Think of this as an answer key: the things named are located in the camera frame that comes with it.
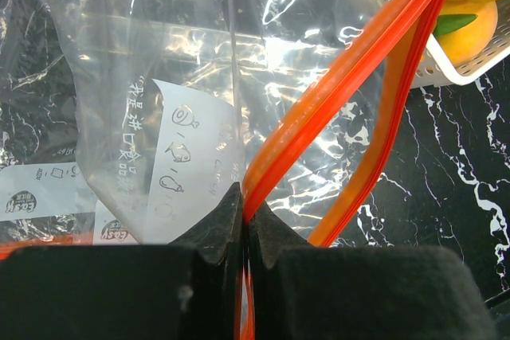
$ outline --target plastic basket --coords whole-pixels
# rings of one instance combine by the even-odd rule
[[[510,0],[497,3],[499,21],[496,32],[485,49],[469,63],[453,67],[439,43],[430,36],[425,60],[421,62],[412,88],[428,85],[466,85],[486,73],[510,54]]]

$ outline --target black marble surface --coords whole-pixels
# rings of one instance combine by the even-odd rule
[[[378,185],[339,246],[435,244],[485,299],[510,288],[510,60],[473,84],[414,89]]]

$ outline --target clear plastic bag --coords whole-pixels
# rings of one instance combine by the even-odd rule
[[[209,212],[254,158],[247,219],[268,197],[308,236],[361,166],[380,174],[384,156],[363,159],[383,119],[391,142],[413,28],[431,1],[51,0],[89,185],[137,240],[163,243]],[[305,129],[322,103],[334,108]]]
[[[0,258],[28,244],[91,243],[73,77],[45,0],[0,0],[0,68]]]
[[[51,0],[76,159],[137,240],[193,226],[240,177],[227,0]]]
[[[173,239],[242,176],[243,158],[254,156],[306,87],[361,34],[382,2],[52,0],[77,89],[77,160],[88,183],[137,239]],[[269,199],[275,212],[303,228],[304,235],[318,219],[313,210],[338,194],[370,141],[382,70],[353,96]],[[154,80],[176,86],[155,86]],[[187,94],[198,97],[189,89],[204,93],[200,106],[189,107]],[[167,105],[170,97],[179,102]],[[232,111],[221,111],[218,99],[233,106]],[[179,105],[187,107],[179,110]],[[223,118],[220,125],[227,131],[220,136],[226,139],[201,136],[204,117],[197,117],[198,108],[210,111],[210,119]],[[182,127],[165,122],[167,109],[189,116]],[[236,141],[238,135],[244,148]],[[200,140],[204,158],[195,160],[198,147],[189,140]],[[214,165],[214,150],[205,150],[207,144],[228,152],[221,168]],[[126,150],[131,157],[126,158]],[[211,197],[207,186],[215,179],[218,186]],[[204,185],[197,185],[201,180]],[[154,190],[162,195],[151,195]],[[161,217],[169,211],[175,215]]]

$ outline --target green leaf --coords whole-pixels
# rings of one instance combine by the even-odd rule
[[[433,35],[440,37],[447,33],[455,32],[473,23],[477,18],[478,15],[475,14],[441,15],[437,18],[437,25]]]

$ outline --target orange plastic strip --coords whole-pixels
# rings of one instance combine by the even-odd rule
[[[71,244],[92,244],[92,233],[79,235],[54,236],[51,240],[38,238],[20,240],[19,242],[6,242],[0,244],[0,260],[7,258],[13,251],[31,246],[55,246]]]
[[[351,49],[293,105],[265,141],[243,181],[244,220],[249,222],[271,190],[333,115],[349,100],[432,0],[390,0]]]
[[[404,7],[403,9],[400,10],[400,12],[403,12],[403,13],[411,12],[413,17],[411,19],[408,19],[408,21],[411,20],[412,22],[410,24],[408,23],[406,28],[409,29],[409,28],[412,27],[412,30],[410,32],[408,32],[408,33],[405,33],[406,37],[403,38],[402,41],[398,43],[398,47],[395,47],[395,49],[392,50],[391,57],[389,57],[388,65],[390,67],[392,67],[392,68],[388,68],[388,69],[391,69],[391,71],[385,77],[385,84],[398,84],[399,86],[398,87],[393,87],[393,88],[390,88],[390,90],[387,90],[386,91],[386,95],[383,97],[383,100],[381,100],[381,105],[385,105],[384,109],[385,110],[391,110],[392,108],[387,108],[386,109],[387,105],[384,104],[383,101],[384,100],[391,100],[391,98],[390,98],[391,91],[394,91],[395,89],[398,89],[400,92],[397,92],[398,100],[395,103],[395,107],[397,108],[397,111],[394,111],[391,114],[391,117],[389,118],[389,120],[392,122],[391,129],[390,129],[390,132],[389,132],[390,134],[386,137],[386,140],[384,140],[384,144],[383,144],[384,150],[382,150],[380,152],[379,159],[377,160],[378,162],[380,162],[379,163],[380,169],[372,167],[372,169],[374,171],[372,171],[371,172],[371,176],[368,177],[370,179],[370,181],[363,183],[363,187],[362,187],[362,189],[360,191],[360,194],[359,194],[360,196],[363,195],[364,193],[368,194],[370,192],[371,187],[373,187],[373,185],[377,182],[377,179],[379,178],[380,172],[382,171],[382,169],[384,167],[384,164],[386,163],[386,160],[387,160],[387,158],[389,156],[389,153],[390,153],[391,146],[393,145],[394,138],[396,137],[396,133],[398,131],[398,125],[399,125],[400,119],[402,118],[402,112],[403,112],[403,108],[404,108],[404,105],[405,105],[405,102],[406,102],[407,92],[409,90],[409,87],[410,87],[410,84],[412,82],[412,79],[414,78],[414,74],[415,74],[416,68],[418,67],[419,60],[421,58],[422,52],[423,52],[423,50],[424,50],[424,48],[426,46],[426,41],[428,39],[428,36],[430,35],[430,32],[432,31],[432,28],[434,26],[434,23],[435,23],[435,20],[437,18],[437,15],[439,13],[439,10],[441,9],[441,5],[444,2],[444,0],[415,0],[415,1],[416,2],[422,2],[423,3],[422,4],[423,9],[422,9],[421,12],[423,12],[425,9],[426,9],[426,12],[424,13],[423,18],[420,18],[420,21],[419,21],[419,24],[418,24],[418,31],[420,33],[418,33],[413,38],[412,45],[411,45],[410,39],[414,35],[414,30],[415,30],[415,26],[416,26],[416,25],[413,25],[413,24],[420,17],[420,12],[417,11],[417,8],[420,9],[422,6],[414,5],[414,7],[411,7],[410,10],[406,9],[406,7]],[[375,28],[374,28],[374,25],[371,23],[366,28],[365,33],[363,35],[371,35],[372,33],[375,33],[373,31],[373,29],[375,29]],[[382,38],[379,37],[379,39],[376,39],[376,42],[379,43],[381,40],[382,40]],[[359,41],[363,41],[362,37],[360,37],[359,39],[357,39],[357,41],[355,41],[355,44],[352,47],[353,49],[363,49],[363,46],[366,48],[366,43],[367,42],[363,41],[365,43],[365,45],[364,45],[363,43],[360,43]],[[402,52],[407,52],[409,47],[410,47],[410,45],[412,46],[413,49],[409,52],[409,57],[408,57],[407,61],[405,61],[404,58],[403,58],[403,55],[401,53]],[[369,49],[366,50],[365,53],[364,53],[365,57],[362,57],[362,58],[366,58],[367,51],[369,52],[370,50]],[[301,111],[301,113],[306,112],[306,111],[309,113],[311,111],[311,108],[309,106],[308,106],[308,108],[306,108],[306,105],[298,105],[299,102],[302,102],[302,103],[305,104],[305,100],[304,100],[304,99],[306,99],[305,96],[307,96],[309,99],[311,98],[311,96],[308,93],[313,92],[316,88],[324,86],[324,84],[325,84],[325,86],[328,86],[328,82],[330,83],[329,85],[331,85],[331,82],[334,80],[332,77],[334,77],[334,78],[341,77],[340,75],[338,75],[338,73],[336,73],[337,76],[328,76],[328,75],[331,75],[331,72],[333,72],[334,70],[340,72],[341,68],[338,68],[337,65],[339,65],[339,63],[342,64],[342,61],[340,60],[341,58],[342,57],[339,57],[337,60],[335,60],[335,62],[333,63],[333,65],[330,68],[329,73],[318,84],[312,85],[303,94],[301,99],[298,100],[298,103],[296,103],[297,107],[293,108],[293,109],[296,109],[294,111],[295,112],[295,114],[293,116],[294,118],[298,118],[299,117],[298,113],[300,111]],[[400,75],[400,77],[401,77],[400,81],[397,80],[398,77],[397,77],[397,75],[395,73]],[[358,76],[358,77],[353,76],[350,80],[359,80],[359,79],[360,79],[360,76]],[[339,82],[337,84],[336,88],[341,88],[342,86],[345,86],[344,83],[346,83],[346,81]],[[342,100],[341,102],[339,102],[340,105],[335,109],[335,111],[330,116],[328,116],[328,118],[326,120],[326,123],[332,118],[332,116],[336,113],[336,111],[338,111],[338,109],[343,104],[345,104],[345,102],[347,102],[347,99]],[[319,108],[321,109],[320,111],[322,113],[323,109],[324,109],[324,102],[320,105]],[[282,120],[282,122],[280,123],[279,127],[277,128],[277,130],[275,132],[273,132],[272,136],[269,137],[268,140],[266,141],[265,145],[263,146],[263,149],[266,149],[266,150],[269,149],[269,153],[271,153],[271,150],[270,150],[271,146],[272,145],[276,145],[278,143],[278,141],[275,139],[275,136],[279,137],[280,139],[288,138],[290,136],[290,133],[288,131],[292,131],[292,129],[296,130],[297,126],[300,126],[301,124],[303,124],[303,125],[301,125],[301,128],[302,128],[302,126],[304,126],[305,124],[307,124],[309,122],[308,121],[304,121],[304,123],[303,123],[303,120],[301,120],[301,121],[297,120],[294,123],[292,123],[292,121],[291,121],[290,127],[287,127],[286,123],[288,123],[288,118]],[[324,128],[324,126],[321,126],[320,129],[317,129],[316,135],[320,132],[320,130],[322,130]],[[381,135],[381,130],[380,129],[381,128],[379,128],[379,132],[375,131],[375,134],[377,133],[377,134]],[[309,143],[311,143],[311,141],[315,138],[316,135],[312,136],[312,139],[310,139],[310,141],[304,146],[302,151],[304,151],[304,149],[306,147],[308,147]],[[250,174],[251,182],[247,182],[246,181],[246,179],[249,176],[249,174],[247,174],[246,177],[245,177],[245,183],[244,183],[243,186],[244,186],[244,193],[245,193],[245,199],[246,200],[249,200],[249,197],[251,195],[250,194],[250,191],[251,191],[250,186],[252,188],[260,187],[260,183],[264,182],[265,178],[266,178],[265,171],[267,171],[267,169],[270,166],[273,166],[274,162],[276,160],[280,159],[280,158],[278,158],[278,156],[282,152],[284,152],[284,151],[285,151],[286,154],[288,154],[288,151],[286,149],[281,149],[280,148],[279,150],[278,149],[273,150],[273,157],[271,158],[273,161],[269,162],[269,163],[266,162],[267,166],[265,166],[265,168],[266,168],[265,170],[260,168],[260,165],[263,165],[264,162],[255,164],[256,160],[260,160],[261,158],[262,159],[267,159],[267,158],[263,158],[265,154],[262,154],[261,151],[259,152],[259,155],[253,160],[252,165],[250,167],[250,169],[252,167],[255,167],[259,171],[258,172],[253,171]],[[290,162],[290,164],[288,165],[288,168],[290,168],[290,166],[295,162],[295,160],[299,157],[299,155],[302,153],[302,151],[297,156],[295,156],[295,154],[294,154],[295,158],[292,160],[292,162]],[[270,187],[265,187],[266,189],[269,189],[269,191],[265,190],[265,191],[263,191],[261,193],[261,195],[263,195],[267,191],[267,194],[262,198],[262,200],[260,201],[260,204],[264,201],[265,197],[267,197],[267,195],[269,194],[269,192],[271,191],[271,189],[275,185],[276,185],[276,183],[274,183],[274,185],[272,185]],[[360,201],[357,201],[356,203],[360,204],[360,203],[363,202],[364,198],[363,199],[357,198],[357,199],[360,199]],[[250,210],[248,212],[246,212],[246,205],[245,205],[245,222],[249,222],[249,220],[251,220],[251,217],[255,214],[255,211],[260,206],[260,204],[258,204],[259,202],[257,201],[256,198],[254,198],[253,200],[254,200],[254,201],[252,201],[253,205],[250,206]],[[333,223],[333,225],[331,225],[331,227],[329,229],[325,229],[323,231],[323,234],[322,234],[323,237],[321,237],[321,235],[319,235],[320,233],[317,234],[317,231],[316,231],[316,234],[315,234],[316,237],[314,239],[312,239],[312,240],[317,241],[317,244],[330,245],[332,243],[332,241],[338,236],[339,231],[341,231],[341,229],[348,223],[348,221],[350,220],[350,217],[353,214],[352,211],[349,211],[347,214],[343,214],[343,215],[338,216],[338,212],[339,212],[339,210],[337,210],[337,209],[331,209],[330,212],[328,213],[330,224]],[[249,307],[248,325],[243,328],[243,331],[241,332],[241,339],[243,339],[243,340],[253,340],[254,339],[252,307]]]
[[[444,1],[433,0],[419,20],[416,35],[410,30],[389,55],[371,144],[346,188],[308,238],[311,244],[331,245],[378,181],[390,156],[410,86]]]

